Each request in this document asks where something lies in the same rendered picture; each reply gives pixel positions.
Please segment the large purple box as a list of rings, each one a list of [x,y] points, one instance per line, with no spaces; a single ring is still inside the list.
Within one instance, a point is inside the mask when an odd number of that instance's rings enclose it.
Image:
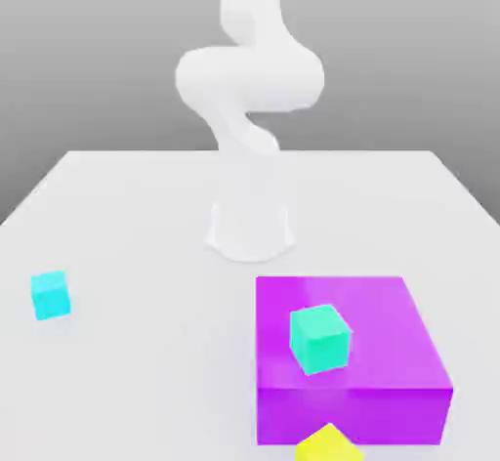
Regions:
[[[349,364],[307,376],[289,314],[324,304],[353,332]],[[259,445],[296,444],[327,423],[355,444],[440,443],[453,386],[402,278],[259,276],[255,349]]]

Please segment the small yellow cube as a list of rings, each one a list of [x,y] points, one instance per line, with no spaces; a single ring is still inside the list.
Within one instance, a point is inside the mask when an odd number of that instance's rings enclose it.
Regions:
[[[294,461],[364,461],[364,454],[328,423],[297,444]]]

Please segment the small cyan cube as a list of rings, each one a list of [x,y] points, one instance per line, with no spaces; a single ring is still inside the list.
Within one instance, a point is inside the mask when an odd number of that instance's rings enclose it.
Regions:
[[[30,280],[30,290],[37,320],[70,313],[71,305],[64,271],[34,275]]]

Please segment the small turquoise cube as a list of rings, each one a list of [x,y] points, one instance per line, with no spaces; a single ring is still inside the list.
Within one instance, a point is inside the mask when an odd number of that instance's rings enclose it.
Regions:
[[[290,313],[289,347],[307,376],[349,363],[352,330],[332,305]]]

